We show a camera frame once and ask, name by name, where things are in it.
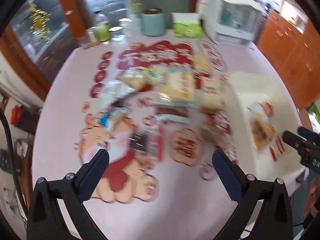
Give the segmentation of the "green small snack packet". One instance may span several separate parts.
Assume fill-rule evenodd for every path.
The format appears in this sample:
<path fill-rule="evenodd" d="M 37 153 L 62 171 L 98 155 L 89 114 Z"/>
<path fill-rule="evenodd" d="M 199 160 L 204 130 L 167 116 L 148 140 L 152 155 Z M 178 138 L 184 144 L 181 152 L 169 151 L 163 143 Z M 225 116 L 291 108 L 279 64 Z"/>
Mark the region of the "green small snack packet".
<path fill-rule="evenodd" d="M 144 69 L 144 75 L 149 85 L 156 85 L 162 79 L 163 68 L 162 66 L 149 66 Z"/>

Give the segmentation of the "beige sandwich biscuit packet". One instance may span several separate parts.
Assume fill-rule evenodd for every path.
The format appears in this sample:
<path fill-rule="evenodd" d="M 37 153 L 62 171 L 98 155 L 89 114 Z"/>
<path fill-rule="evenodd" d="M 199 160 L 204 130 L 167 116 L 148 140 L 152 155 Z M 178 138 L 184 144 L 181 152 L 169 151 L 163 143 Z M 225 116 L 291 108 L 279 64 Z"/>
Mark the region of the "beige sandwich biscuit packet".
<path fill-rule="evenodd" d="M 221 82 L 216 78 L 203 77 L 200 89 L 200 108 L 203 113 L 214 114 L 223 110 Z"/>

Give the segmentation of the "brown nut candy packet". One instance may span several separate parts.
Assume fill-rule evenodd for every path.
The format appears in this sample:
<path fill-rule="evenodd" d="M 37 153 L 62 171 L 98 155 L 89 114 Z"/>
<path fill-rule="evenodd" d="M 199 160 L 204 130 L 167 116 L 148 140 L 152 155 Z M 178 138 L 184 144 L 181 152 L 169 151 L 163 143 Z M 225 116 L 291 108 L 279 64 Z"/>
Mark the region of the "brown nut candy packet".
<path fill-rule="evenodd" d="M 217 143 L 228 132 L 228 124 L 206 123 L 200 127 L 200 133 L 206 141 Z"/>

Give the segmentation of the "square soda cracker packet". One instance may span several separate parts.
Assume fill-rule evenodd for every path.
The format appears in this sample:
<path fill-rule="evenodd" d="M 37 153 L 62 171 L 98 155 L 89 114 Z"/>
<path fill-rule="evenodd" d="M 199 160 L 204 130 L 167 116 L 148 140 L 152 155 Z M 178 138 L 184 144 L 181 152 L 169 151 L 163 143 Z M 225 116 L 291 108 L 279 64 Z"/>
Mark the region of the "square soda cracker packet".
<path fill-rule="evenodd" d="M 208 56 L 203 53 L 197 53 L 193 57 L 194 70 L 198 73 L 209 74 L 212 70 L 211 62 Z"/>

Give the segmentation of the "red white wafer packet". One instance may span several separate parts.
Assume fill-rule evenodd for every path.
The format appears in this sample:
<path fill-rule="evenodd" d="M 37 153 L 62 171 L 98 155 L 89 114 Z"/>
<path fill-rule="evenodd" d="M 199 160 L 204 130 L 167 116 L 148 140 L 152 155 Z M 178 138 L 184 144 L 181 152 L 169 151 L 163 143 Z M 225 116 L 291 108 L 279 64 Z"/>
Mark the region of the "red white wafer packet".
<path fill-rule="evenodd" d="M 269 146 L 269 151 L 273 161 L 277 161 L 285 153 L 283 141 L 279 135 L 276 135 Z"/>

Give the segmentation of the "dark chocolate cookie packet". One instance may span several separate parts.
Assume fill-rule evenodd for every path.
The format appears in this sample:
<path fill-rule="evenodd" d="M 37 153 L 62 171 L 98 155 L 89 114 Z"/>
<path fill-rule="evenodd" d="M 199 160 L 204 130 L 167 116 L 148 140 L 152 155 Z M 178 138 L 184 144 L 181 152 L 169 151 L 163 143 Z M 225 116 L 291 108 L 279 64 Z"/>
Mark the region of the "dark chocolate cookie packet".
<path fill-rule="evenodd" d="M 147 152 L 148 136 L 144 133 L 132 133 L 129 138 L 129 147 L 136 151 Z"/>

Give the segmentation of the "large yellow cake packet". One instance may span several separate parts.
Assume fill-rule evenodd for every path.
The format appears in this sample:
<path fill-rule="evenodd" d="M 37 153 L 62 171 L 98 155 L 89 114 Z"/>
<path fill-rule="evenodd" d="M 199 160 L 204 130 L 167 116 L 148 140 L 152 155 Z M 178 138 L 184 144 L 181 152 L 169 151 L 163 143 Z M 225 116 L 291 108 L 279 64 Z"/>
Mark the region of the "large yellow cake packet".
<path fill-rule="evenodd" d="M 171 107 L 198 108 L 194 72 L 185 67 L 165 67 L 157 85 L 158 101 Z"/>

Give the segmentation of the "teal canister brown lid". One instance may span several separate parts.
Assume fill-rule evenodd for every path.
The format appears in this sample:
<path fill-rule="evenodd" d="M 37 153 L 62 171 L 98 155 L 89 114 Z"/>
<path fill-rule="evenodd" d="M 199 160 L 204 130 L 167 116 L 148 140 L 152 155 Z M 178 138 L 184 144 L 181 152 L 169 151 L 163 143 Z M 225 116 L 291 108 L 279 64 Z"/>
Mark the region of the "teal canister brown lid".
<path fill-rule="evenodd" d="M 145 36 L 158 37 L 165 33 L 163 10 L 159 8 L 145 9 L 141 15 L 141 31 Z"/>

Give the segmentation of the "orange wooden cabinet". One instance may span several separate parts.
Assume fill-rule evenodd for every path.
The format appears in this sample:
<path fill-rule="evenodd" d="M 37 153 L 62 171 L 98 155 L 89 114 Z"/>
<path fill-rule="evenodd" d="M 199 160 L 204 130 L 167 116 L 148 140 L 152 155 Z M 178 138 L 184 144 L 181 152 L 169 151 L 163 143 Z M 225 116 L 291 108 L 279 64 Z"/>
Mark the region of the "orange wooden cabinet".
<path fill-rule="evenodd" d="M 257 47 L 303 109 L 319 98 L 319 0 L 294 1 L 308 18 L 304 32 L 271 10 Z"/>

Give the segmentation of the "glass bottle green label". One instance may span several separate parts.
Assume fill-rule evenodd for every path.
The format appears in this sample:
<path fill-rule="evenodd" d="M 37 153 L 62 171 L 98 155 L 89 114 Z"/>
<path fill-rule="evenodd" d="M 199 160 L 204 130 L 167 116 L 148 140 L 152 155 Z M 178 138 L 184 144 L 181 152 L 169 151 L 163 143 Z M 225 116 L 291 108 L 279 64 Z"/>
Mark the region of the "glass bottle green label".
<path fill-rule="evenodd" d="M 111 33 L 109 31 L 110 21 L 101 10 L 94 11 L 94 23 L 94 33 L 98 41 L 101 43 L 109 42 L 111 40 Z"/>

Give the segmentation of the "pink printed tablecloth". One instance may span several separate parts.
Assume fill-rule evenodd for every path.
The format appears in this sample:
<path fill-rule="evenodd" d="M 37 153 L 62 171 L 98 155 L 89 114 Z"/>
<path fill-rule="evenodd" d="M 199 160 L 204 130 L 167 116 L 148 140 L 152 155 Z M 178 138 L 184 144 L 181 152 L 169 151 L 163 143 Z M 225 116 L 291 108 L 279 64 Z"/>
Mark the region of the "pink printed tablecloth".
<path fill-rule="evenodd" d="M 156 121 L 157 85 L 128 96 L 131 108 L 113 132 L 98 124 L 108 110 L 99 93 L 104 83 L 129 67 L 186 67 L 193 70 L 196 53 L 222 59 L 211 76 L 225 79 L 243 72 L 274 77 L 272 65 L 254 45 L 215 44 L 208 37 L 130 37 L 89 49 L 75 49 L 60 69 L 44 102 L 36 130 L 33 179 L 58 180 L 76 172 L 100 149 L 110 163 L 84 206 L 108 239 L 213 239 L 237 203 L 232 201 L 212 166 L 216 144 L 200 127 L 210 116 L 189 109 L 189 123 Z M 289 95 L 291 106 L 297 109 Z M 148 136 L 147 152 L 129 147 L 132 133 Z"/>

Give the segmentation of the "white desktop cup cabinet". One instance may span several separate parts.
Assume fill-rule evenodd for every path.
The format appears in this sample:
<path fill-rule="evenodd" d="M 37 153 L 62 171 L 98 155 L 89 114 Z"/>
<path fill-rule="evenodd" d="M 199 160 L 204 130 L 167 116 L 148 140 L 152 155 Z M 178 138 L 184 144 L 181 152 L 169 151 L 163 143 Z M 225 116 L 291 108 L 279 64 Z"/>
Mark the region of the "white desktop cup cabinet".
<path fill-rule="evenodd" d="M 216 44 L 248 46 L 263 18 L 254 0 L 197 0 L 196 13 L 206 35 Z"/>

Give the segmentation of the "green tissue pack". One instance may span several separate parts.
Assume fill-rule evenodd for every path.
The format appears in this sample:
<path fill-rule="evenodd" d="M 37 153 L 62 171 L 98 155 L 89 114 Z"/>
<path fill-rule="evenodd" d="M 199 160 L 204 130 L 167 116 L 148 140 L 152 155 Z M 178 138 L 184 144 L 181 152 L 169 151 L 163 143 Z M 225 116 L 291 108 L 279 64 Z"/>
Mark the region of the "green tissue pack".
<path fill-rule="evenodd" d="M 203 29 L 199 14 L 194 12 L 172 12 L 171 16 L 175 37 L 202 37 Z"/>

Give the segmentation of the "red lidded glass jar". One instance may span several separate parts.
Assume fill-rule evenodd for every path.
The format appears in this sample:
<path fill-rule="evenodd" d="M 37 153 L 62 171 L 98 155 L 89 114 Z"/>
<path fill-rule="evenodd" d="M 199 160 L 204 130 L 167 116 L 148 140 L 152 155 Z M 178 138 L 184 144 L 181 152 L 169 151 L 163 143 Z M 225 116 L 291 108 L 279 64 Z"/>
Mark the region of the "red lidded glass jar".
<path fill-rule="evenodd" d="M 10 123 L 12 125 L 16 125 L 19 123 L 20 119 L 21 119 L 21 115 L 22 115 L 22 106 L 19 105 L 15 105 L 12 109 L 11 109 L 11 119 L 10 119 Z"/>

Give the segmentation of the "dark red snack packet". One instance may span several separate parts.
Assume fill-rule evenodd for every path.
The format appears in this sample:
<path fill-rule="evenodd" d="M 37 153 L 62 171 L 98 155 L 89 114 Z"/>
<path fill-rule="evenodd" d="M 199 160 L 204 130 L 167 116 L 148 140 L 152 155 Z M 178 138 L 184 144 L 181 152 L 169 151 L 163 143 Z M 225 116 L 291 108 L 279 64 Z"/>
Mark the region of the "dark red snack packet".
<path fill-rule="evenodd" d="M 160 124 L 169 122 L 188 124 L 189 109 L 187 107 L 171 107 L 166 105 L 158 105 L 156 107 L 156 121 Z"/>

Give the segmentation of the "wooden glass sliding door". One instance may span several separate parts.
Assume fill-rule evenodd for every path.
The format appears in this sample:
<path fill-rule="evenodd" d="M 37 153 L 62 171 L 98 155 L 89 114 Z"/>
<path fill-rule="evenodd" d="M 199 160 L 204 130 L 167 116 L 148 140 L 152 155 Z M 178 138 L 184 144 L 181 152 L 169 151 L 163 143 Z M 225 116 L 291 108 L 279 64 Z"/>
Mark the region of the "wooden glass sliding door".
<path fill-rule="evenodd" d="M 81 38 L 85 35 L 86 24 L 84 17 L 79 10 L 76 0 L 59 0 L 62 10 L 66 16 L 67 23 L 71 28 L 74 38 Z M 12 18 L 24 0 L 16 0 L 10 4 L 12 11 L 8 14 Z M 1 28 L 1 52 L 3 53 L 12 70 L 40 99 L 44 100 L 49 92 L 50 84 L 44 75 L 36 69 L 35 64 L 27 58 L 18 39 L 14 36 L 12 28 L 7 24 Z"/>

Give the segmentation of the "small glass jar white lid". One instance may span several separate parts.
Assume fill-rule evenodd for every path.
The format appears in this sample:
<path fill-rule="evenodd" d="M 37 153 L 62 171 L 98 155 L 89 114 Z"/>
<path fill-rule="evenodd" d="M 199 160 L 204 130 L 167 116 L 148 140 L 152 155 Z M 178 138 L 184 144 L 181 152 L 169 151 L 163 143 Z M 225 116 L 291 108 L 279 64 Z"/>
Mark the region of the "small glass jar white lid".
<path fill-rule="evenodd" d="M 113 41 L 121 41 L 124 38 L 123 27 L 115 26 L 109 29 Z"/>

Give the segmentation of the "fried snack clear bag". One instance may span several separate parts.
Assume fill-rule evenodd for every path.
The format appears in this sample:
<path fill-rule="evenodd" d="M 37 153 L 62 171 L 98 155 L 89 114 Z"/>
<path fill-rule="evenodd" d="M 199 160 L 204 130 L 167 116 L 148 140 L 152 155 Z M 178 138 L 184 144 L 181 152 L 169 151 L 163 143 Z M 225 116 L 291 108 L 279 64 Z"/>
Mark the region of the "fried snack clear bag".
<path fill-rule="evenodd" d="M 273 139 L 275 129 L 269 121 L 263 122 L 261 119 L 256 119 L 250 122 L 252 138 L 257 151 L 263 150 Z"/>

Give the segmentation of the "white plastic storage bin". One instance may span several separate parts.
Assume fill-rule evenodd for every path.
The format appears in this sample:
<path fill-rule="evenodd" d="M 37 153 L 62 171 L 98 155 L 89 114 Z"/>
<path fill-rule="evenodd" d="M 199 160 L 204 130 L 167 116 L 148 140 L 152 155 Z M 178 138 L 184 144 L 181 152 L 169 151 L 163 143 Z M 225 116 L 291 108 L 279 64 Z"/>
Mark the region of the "white plastic storage bin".
<path fill-rule="evenodd" d="M 259 180 L 292 183 L 304 170 L 300 156 L 282 141 L 299 126 L 284 86 L 274 77 L 235 72 L 223 93 L 237 163 Z"/>

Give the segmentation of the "white squeeze bottle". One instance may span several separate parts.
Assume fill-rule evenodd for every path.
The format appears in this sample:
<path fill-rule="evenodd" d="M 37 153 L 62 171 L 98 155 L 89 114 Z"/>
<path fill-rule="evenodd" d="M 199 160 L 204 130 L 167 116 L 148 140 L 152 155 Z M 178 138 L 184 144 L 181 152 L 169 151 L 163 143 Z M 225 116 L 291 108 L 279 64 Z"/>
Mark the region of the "white squeeze bottle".
<path fill-rule="evenodd" d="M 136 14 L 129 15 L 129 31 L 132 38 L 139 37 L 141 35 L 141 21 Z"/>

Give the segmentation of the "silver orange tin can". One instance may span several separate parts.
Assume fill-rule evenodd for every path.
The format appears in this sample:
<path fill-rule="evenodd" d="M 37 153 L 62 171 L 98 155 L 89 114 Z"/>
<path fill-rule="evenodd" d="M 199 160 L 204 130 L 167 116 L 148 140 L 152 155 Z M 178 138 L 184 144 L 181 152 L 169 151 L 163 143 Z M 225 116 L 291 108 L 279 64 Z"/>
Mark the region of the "silver orange tin can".
<path fill-rule="evenodd" d="M 87 36 L 89 38 L 89 41 L 90 41 L 90 44 L 92 47 L 95 47 L 99 44 L 99 41 L 97 40 L 96 36 L 95 36 L 95 33 L 94 33 L 94 29 L 91 27 L 91 28 L 88 28 L 86 30 L 87 32 Z"/>

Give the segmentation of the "white orange snack bar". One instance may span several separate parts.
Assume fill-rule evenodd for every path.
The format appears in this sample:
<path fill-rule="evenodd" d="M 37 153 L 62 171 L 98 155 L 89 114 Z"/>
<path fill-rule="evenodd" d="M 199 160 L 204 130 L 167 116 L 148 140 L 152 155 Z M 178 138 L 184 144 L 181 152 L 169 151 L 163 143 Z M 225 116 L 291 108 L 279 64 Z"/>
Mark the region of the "white orange snack bar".
<path fill-rule="evenodd" d="M 269 120 L 269 117 L 266 115 L 266 113 L 260 106 L 260 103 L 261 102 L 255 102 L 248 107 L 249 122 L 253 122 L 256 119 L 261 119 L 263 122 L 267 122 Z"/>

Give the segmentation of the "silver foil snack packet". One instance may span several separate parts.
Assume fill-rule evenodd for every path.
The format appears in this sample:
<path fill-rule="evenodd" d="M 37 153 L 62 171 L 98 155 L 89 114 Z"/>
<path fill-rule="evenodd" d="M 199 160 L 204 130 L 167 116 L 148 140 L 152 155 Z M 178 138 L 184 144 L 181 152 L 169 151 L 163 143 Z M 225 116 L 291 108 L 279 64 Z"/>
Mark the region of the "silver foil snack packet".
<path fill-rule="evenodd" d="M 104 83 L 99 93 L 99 100 L 101 105 L 110 106 L 128 95 L 134 93 L 136 90 L 120 80 L 109 80 Z"/>

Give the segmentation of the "blue white biscuit packet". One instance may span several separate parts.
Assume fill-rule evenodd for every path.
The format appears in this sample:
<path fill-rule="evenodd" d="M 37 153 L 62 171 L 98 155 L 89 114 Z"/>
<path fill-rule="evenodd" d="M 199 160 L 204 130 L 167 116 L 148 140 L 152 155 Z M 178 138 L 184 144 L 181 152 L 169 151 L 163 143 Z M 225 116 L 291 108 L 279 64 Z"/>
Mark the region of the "blue white biscuit packet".
<path fill-rule="evenodd" d="M 120 103 L 111 105 L 106 112 L 98 118 L 98 124 L 109 133 L 113 132 L 121 119 L 131 113 L 131 108 Z"/>

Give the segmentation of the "yellow cracker packet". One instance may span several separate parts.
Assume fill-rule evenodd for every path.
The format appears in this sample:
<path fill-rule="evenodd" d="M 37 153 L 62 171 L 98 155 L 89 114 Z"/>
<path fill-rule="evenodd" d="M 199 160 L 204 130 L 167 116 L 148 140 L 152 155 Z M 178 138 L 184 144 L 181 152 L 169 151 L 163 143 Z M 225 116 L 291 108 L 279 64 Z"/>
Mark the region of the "yellow cracker packet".
<path fill-rule="evenodd" d="M 126 83 L 136 91 L 141 91 L 147 84 L 148 78 L 143 68 L 128 68 L 121 74 L 119 80 Z"/>

